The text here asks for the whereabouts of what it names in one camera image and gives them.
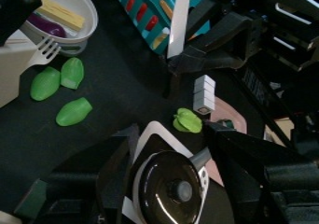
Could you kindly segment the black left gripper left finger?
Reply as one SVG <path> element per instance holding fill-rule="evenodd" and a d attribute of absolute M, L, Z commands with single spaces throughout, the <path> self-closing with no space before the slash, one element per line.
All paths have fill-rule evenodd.
<path fill-rule="evenodd" d="M 121 190 L 108 194 L 121 163 L 135 150 L 140 127 L 133 124 L 72 155 L 47 178 L 40 224 L 117 224 Z"/>

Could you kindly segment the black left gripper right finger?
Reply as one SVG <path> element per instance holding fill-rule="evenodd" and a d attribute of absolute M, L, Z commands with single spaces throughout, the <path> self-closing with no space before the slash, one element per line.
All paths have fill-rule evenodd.
<path fill-rule="evenodd" d="M 319 167 L 292 149 L 206 122 L 235 224 L 319 224 Z"/>

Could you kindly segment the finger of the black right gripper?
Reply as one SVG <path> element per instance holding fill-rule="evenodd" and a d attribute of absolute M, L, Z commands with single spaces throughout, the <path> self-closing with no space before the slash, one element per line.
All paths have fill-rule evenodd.
<path fill-rule="evenodd" d="M 243 59 L 223 49 L 204 52 L 195 47 L 188 47 L 180 55 L 169 59 L 168 68 L 175 75 L 180 75 L 212 69 L 238 69 L 244 62 Z"/>
<path fill-rule="evenodd" d="M 187 48 L 210 52 L 230 42 L 251 25 L 252 20 L 247 16 L 231 12 L 204 35 L 188 42 Z"/>

